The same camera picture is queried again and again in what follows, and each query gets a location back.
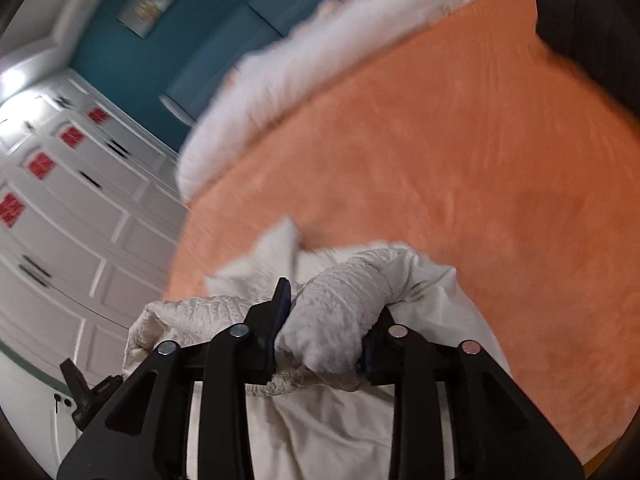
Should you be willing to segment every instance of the orange bed sheet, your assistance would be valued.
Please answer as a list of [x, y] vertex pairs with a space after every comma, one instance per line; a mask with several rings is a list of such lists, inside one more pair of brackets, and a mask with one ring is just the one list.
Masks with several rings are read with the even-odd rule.
[[307, 248], [402, 240], [458, 268], [514, 378], [584, 462], [640, 401], [640, 125], [478, 0], [345, 74], [193, 203], [169, 299], [284, 214]]

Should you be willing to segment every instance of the silver screw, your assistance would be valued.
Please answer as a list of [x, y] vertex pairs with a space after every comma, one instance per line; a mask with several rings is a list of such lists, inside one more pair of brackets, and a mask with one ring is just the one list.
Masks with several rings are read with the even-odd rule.
[[476, 354], [479, 354], [481, 350], [482, 350], [482, 347], [480, 346], [480, 343], [477, 341], [467, 339], [465, 342], [462, 343], [462, 351], [465, 354], [476, 355]]
[[158, 345], [158, 353], [162, 355], [169, 355], [174, 353], [178, 348], [178, 343], [175, 341], [162, 341]]
[[402, 325], [393, 325], [389, 327], [389, 335], [391, 337], [404, 337], [409, 333], [407, 327]]
[[229, 333], [233, 337], [243, 337], [249, 333], [249, 327], [247, 325], [243, 325], [242, 323], [233, 325]]

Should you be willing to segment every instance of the red sticker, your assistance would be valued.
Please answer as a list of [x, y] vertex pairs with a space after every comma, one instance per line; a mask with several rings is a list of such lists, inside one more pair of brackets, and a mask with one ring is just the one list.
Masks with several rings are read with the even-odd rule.
[[102, 108], [98, 108], [98, 107], [90, 110], [86, 116], [89, 117], [96, 124], [102, 124], [107, 119], [111, 119], [111, 116], [107, 112], [105, 112]]
[[84, 135], [75, 126], [70, 126], [60, 134], [60, 139], [67, 146], [75, 149], [84, 139]]
[[13, 193], [7, 193], [4, 200], [0, 203], [0, 219], [13, 227], [18, 217], [24, 211], [24, 204], [20, 202]]
[[53, 162], [45, 153], [38, 153], [36, 157], [29, 163], [27, 169], [31, 171], [40, 180], [44, 180], [45, 177], [51, 173], [51, 170], [56, 167], [56, 163]]

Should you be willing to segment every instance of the white wardrobe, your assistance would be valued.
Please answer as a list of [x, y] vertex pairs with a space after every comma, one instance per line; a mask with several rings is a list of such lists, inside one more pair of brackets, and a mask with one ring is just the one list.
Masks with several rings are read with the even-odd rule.
[[120, 373], [187, 214], [175, 159], [73, 71], [0, 108], [0, 340], [59, 380]]

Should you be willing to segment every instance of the white fabric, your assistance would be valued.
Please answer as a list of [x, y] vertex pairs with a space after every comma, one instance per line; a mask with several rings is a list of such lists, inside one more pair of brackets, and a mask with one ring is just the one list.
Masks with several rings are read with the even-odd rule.
[[[350, 279], [367, 267], [372, 276]], [[354, 272], [345, 273], [345, 269]], [[452, 346], [467, 338], [479, 341], [508, 371], [491, 329], [457, 285], [455, 269], [437, 265], [403, 244], [374, 242], [366, 247], [300, 251], [298, 230], [286, 218], [268, 231], [250, 254], [207, 278], [215, 298], [147, 306], [129, 332], [126, 375], [166, 338], [183, 346], [196, 344], [242, 321], [252, 304], [272, 294], [281, 276], [292, 281], [297, 297], [278, 337], [278, 365], [286, 357], [284, 352], [291, 351], [299, 362], [318, 373], [285, 359], [288, 368], [279, 372], [273, 384], [263, 390], [249, 388], [249, 393], [270, 396], [247, 396], [257, 480], [387, 477], [392, 389], [367, 386], [351, 372], [360, 353], [361, 335], [377, 317], [372, 306], [377, 305], [379, 311], [378, 301], [398, 301], [390, 306], [396, 322], [431, 341]], [[363, 302], [360, 293], [366, 290], [356, 290], [379, 278], [374, 294], [377, 299]], [[299, 285], [305, 282], [304, 288]], [[327, 285], [330, 293], [323, 298]], [[345, 286], [351, 291], [347, 295]], [[336, 302], [344, 303], [350, 294], [353, 303], [345, 305], [349, 313], [336, 312]], [[353, 308], [359, 303], [366, 310], [366, 323], [360, 320], [361, 310]], [[341, 391], [326, 384], [359, 390]], [[188, 440], [188, 476], [192, 480], [197, 478], [200, 391], [199, 386], [194, 390]], [[282, 392], [289, 393], [272, 396]]]
[[316, 89], [382, 48], [473, 0], [348, 0], [297, 33], [246, 56], [234, 84], [201, 115], [177, 169], [192, 200], [247, 144]]

